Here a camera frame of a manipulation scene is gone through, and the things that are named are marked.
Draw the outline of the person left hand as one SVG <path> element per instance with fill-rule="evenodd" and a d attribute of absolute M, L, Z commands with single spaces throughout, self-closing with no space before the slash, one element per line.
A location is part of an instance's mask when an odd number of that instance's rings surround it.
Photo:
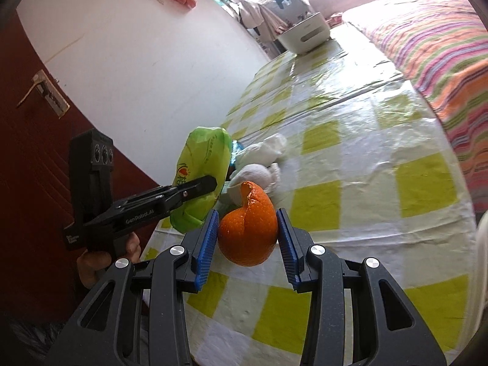
<path fill-rule="evenodd" d="M 125 254 L 123 258 L 128 259 L 131 263 L 138 263 L 140 260 L 142 248 L 139 237 L 132 232 L 125 242 Z M 77 258 L 77 270 L 79 279 L 85 288 L 92 288 L 99 280 L 99 271 L 105 270 L 112 264 L 111 255 L 107 252 L 96 251 L 88 252 L 85 250 Z"/>

